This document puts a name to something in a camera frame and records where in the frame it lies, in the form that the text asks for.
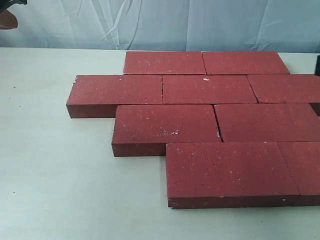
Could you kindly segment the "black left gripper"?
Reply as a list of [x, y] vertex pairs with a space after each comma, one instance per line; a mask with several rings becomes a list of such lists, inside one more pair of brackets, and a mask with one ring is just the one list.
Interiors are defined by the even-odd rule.
[[27, 0], [0, 0], [0, 29], [13, 30], [18, 27], [18, 19], [7, 9], [14, 4], [26, 5]]

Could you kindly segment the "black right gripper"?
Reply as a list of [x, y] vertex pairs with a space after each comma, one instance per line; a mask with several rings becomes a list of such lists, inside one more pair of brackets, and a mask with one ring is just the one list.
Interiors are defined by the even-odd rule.
[[320, 75], [320, 55], [318, 55], [316, 59], [315, 75]]

